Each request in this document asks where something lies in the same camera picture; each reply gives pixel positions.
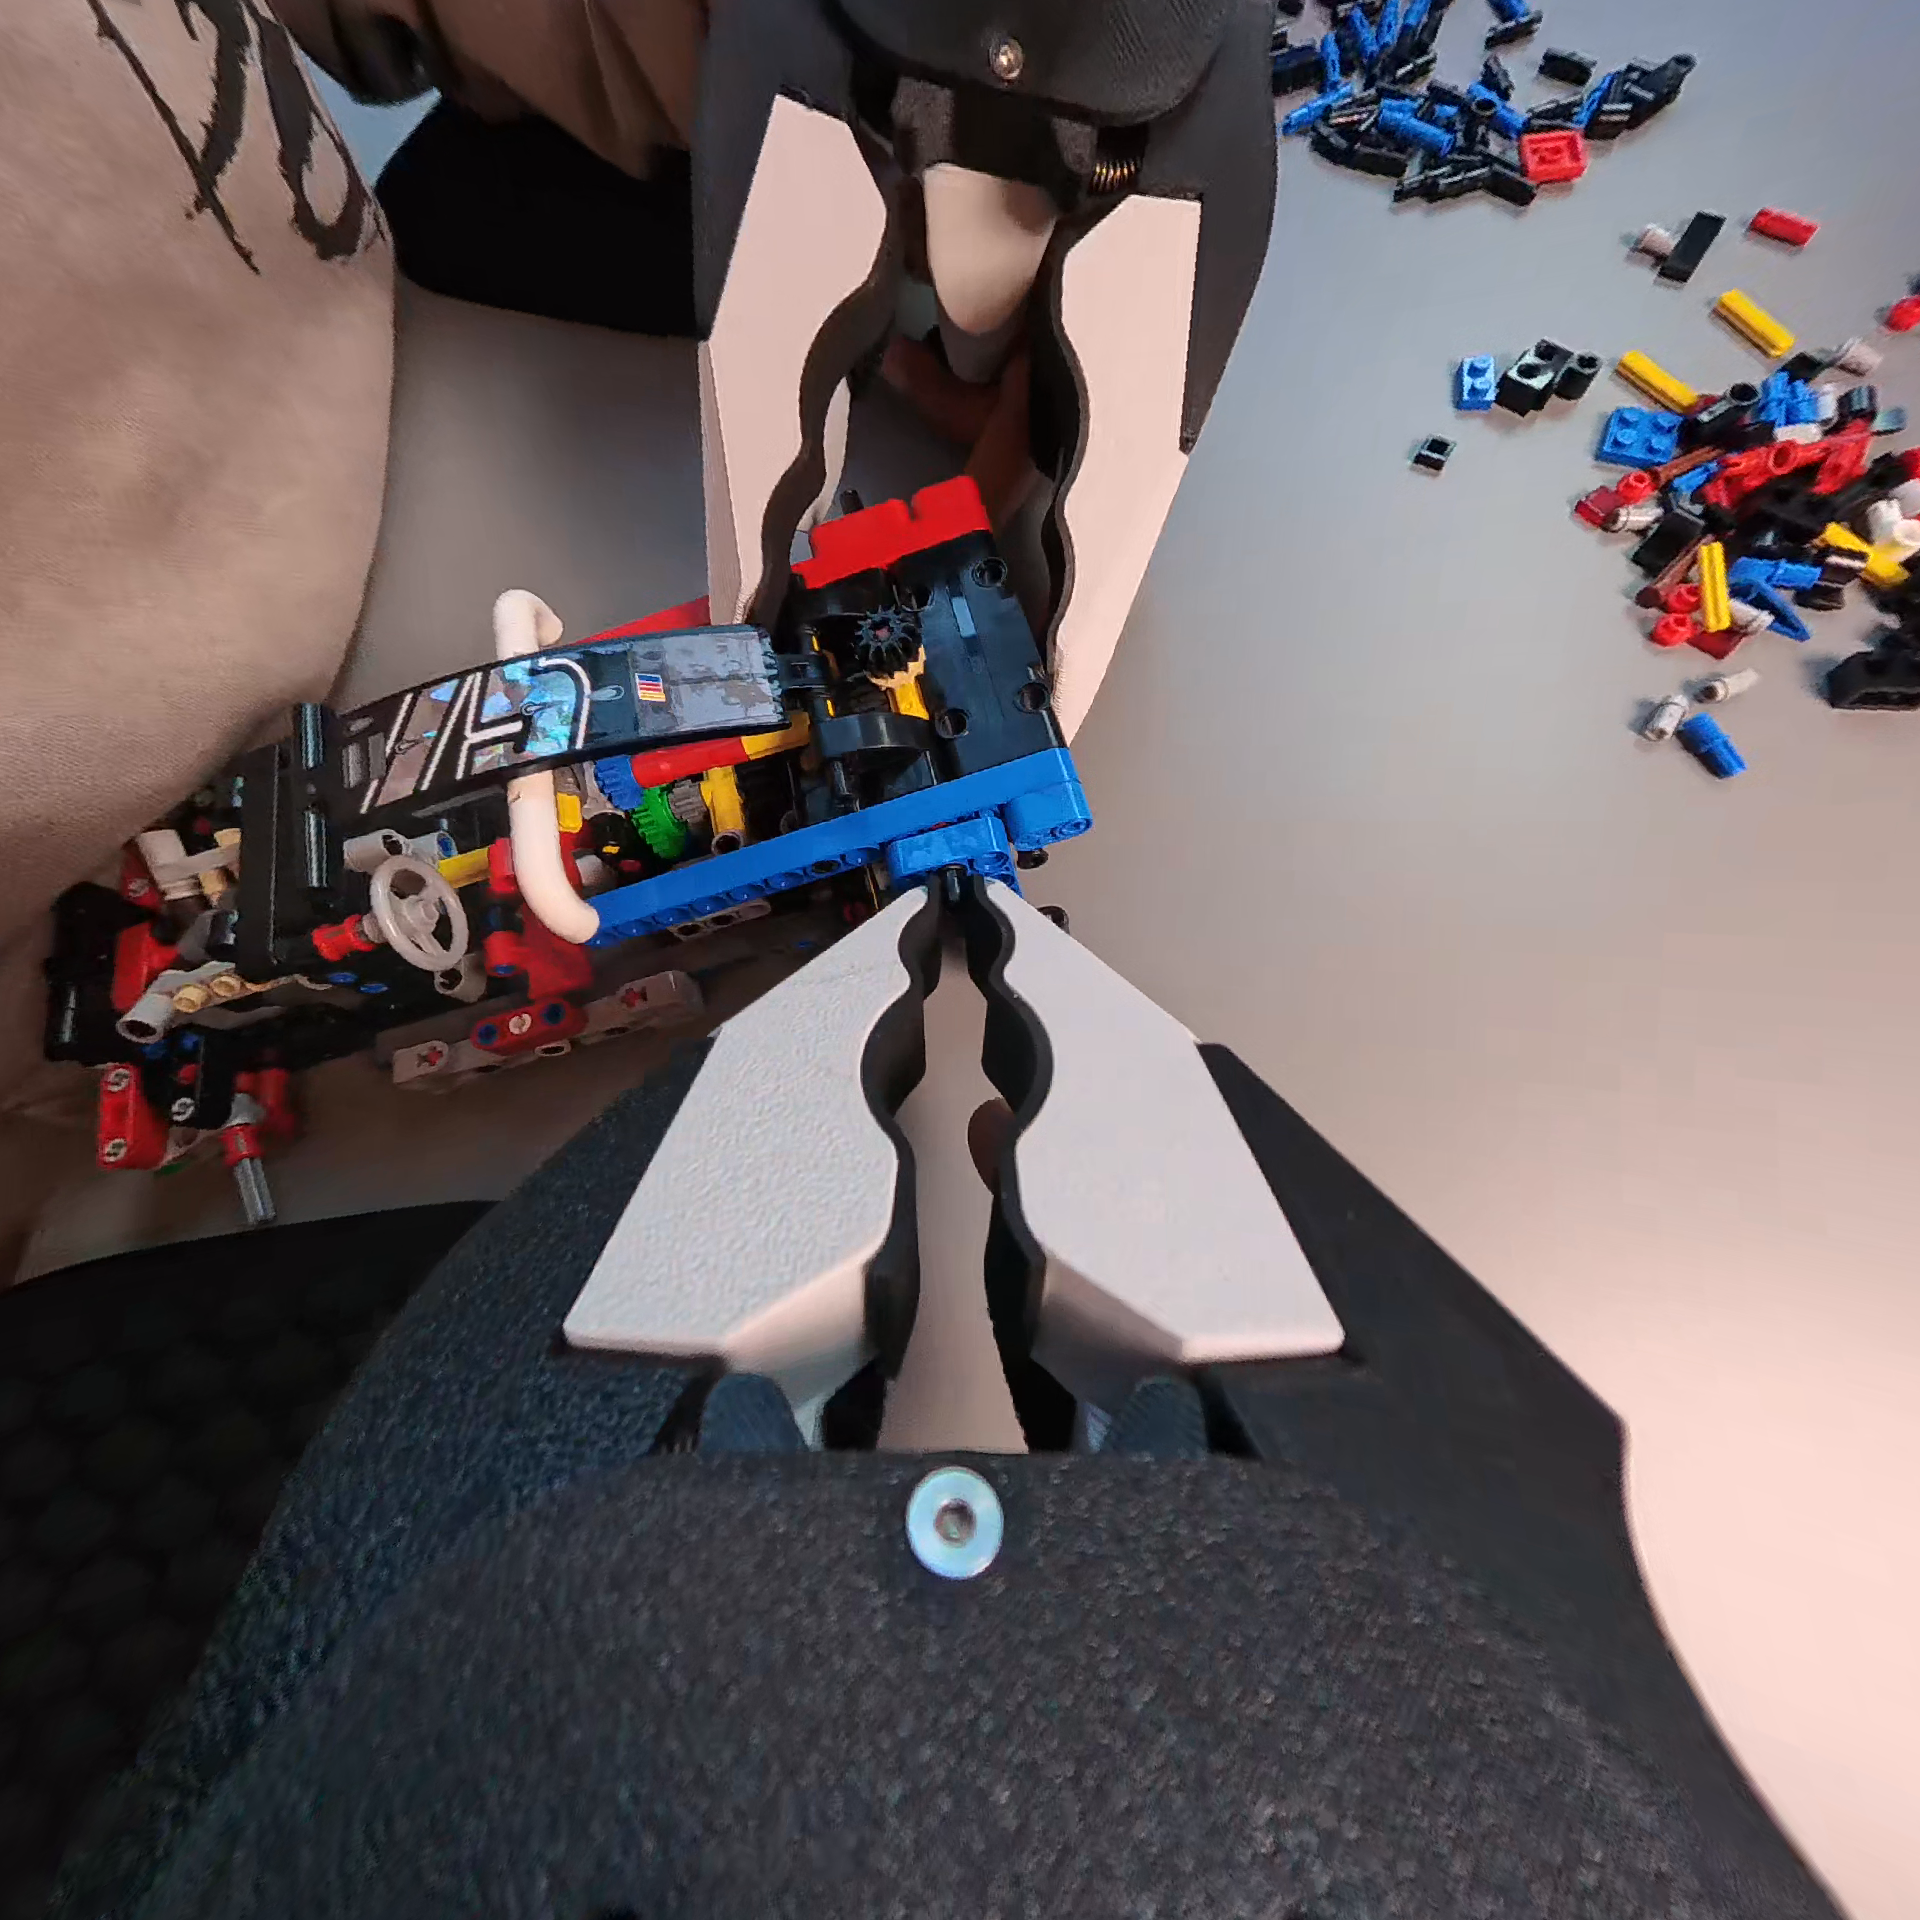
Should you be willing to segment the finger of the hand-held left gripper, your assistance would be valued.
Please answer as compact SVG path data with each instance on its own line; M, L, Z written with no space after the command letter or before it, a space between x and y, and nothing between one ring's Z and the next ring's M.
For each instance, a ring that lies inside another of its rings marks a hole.
M773 628L841 482L853 374L894 311L894 203L839 113L775 93L699 344L709 610Z
M1132 193L1056 229L1036 281L1036 464L1052 710L1080 724L1188 466L1202 209Z

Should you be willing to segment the lego car model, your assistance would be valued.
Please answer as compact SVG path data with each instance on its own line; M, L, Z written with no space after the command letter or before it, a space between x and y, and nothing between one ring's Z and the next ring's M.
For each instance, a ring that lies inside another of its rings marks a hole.
M210 1159L274 1221L300 1077L453 1087L709 1013L902 883L1016 883L1092 827L1044 652L966 476L855 494L771 626L703 598L302 704L54 905L44 1053L92 1083L100 1173Z

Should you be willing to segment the person's left hand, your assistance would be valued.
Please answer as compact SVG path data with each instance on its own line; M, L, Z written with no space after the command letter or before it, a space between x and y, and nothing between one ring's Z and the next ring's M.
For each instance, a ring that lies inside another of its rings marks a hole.
M1006 534L1040 476L1030 446L1028 350L1014 348L992 378L968 380L928 339L894 337L878 372L924 424L966 452L964 472L996 532Z

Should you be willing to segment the black quilted chair seat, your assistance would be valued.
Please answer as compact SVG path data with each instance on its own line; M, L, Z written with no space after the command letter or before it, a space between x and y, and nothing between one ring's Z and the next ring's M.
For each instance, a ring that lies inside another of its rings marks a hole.
M38 1915L180 1694L449 1201L92 1259L2 1302L2 1893Z
M437 103L376 181L401 275L477 305L649 337L695 335L691 169L641 177L531 115Z

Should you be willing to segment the pile of black blue pins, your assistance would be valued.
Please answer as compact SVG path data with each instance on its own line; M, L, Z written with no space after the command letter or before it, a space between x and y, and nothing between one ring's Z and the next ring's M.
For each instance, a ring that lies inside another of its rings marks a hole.
M1383 181L1399 205L1483 195L1527 207L1581 179L1599 145L1663 115L1697 71L1691 51L1607 65L1549 43L1543 3L1487 9L1481 59L1453 81L1437 65L1451 1L1278 3L1278 133Z

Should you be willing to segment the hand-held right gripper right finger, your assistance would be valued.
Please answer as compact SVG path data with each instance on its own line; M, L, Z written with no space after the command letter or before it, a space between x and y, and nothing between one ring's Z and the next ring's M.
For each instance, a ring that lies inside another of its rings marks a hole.
M1016 1113L984 1285L1026 1442L1156 1376L1326 1358L1345 1330L1196 1035L990 879L962 939Z

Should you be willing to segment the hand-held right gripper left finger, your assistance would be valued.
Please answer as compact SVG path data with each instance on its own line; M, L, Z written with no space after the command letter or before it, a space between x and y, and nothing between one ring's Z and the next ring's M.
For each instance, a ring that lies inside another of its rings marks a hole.
M563 1346L771 1378L882 1426L916 1326L914 1145L940 895L910 883L723 1021L563 1318Z

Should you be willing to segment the pile of mixed lego pieces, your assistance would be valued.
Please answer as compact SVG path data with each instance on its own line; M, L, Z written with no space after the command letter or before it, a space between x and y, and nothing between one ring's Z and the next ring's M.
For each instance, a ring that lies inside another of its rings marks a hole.
M1819 672L1819 696L1838 714L1916 714L1918 454L1914 418L1882 394L1878 339L1805 346L1741 287L1709 319L1757 356L1753 374L1701 386L1641 348L1605 364L1543 337L1463 356L1453 406L1531 418L1603 370L1627 388L1597 426L1601 478L1571 512L1627 542L1645 642L1711 668L1655 696L1637 736L1737 780L1749 760L1721 710L1761 684L1739 662L1759 636L1809 644L1819 618L1860 602L1880 622Z

